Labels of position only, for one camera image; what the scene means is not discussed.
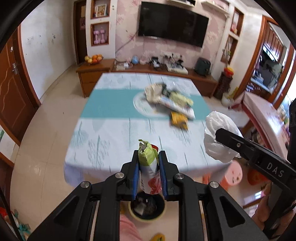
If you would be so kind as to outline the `person right hand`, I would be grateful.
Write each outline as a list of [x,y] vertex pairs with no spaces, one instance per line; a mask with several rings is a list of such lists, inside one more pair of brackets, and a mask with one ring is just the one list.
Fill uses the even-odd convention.
[[[265,189],[264,189],[264,197],[260,201],[255,214],[252,216],[252,220],[257,224],[257,226],[263,231],[264,229],[264,222],[267,221],[270,214],[270,209],[268,207],[268,199],[271,189],[271,182],[269,182]],[[295,208],[290,211],[288,214],[283,216],[280,219],[280,225],[276,230],[275,235],[281,235],[287,229],[288,225],[292,221],[293,217],[295,216]]]

